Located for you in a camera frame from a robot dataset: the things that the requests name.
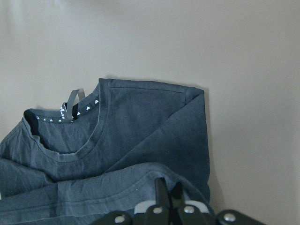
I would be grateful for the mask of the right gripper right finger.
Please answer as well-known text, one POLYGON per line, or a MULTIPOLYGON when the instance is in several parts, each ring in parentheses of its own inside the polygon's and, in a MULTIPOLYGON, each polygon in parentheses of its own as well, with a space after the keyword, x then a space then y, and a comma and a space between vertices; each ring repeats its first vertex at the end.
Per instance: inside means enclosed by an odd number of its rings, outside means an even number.
POLYGON ((199 201, 186 200, 183 185, 178 182, 170 193, 172 209, 170 211, 171 225, 208 225, 209 210, 199 201))

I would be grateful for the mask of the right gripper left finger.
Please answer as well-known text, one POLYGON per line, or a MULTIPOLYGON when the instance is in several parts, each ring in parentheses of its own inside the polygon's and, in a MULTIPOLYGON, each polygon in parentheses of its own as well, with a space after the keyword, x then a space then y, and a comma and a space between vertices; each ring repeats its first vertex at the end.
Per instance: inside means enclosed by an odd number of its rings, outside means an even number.
POLYGON ((170 200, 164 178, 155 179, 155 200, 138 203, 134 209, 134 225, 168 225, 170 200))

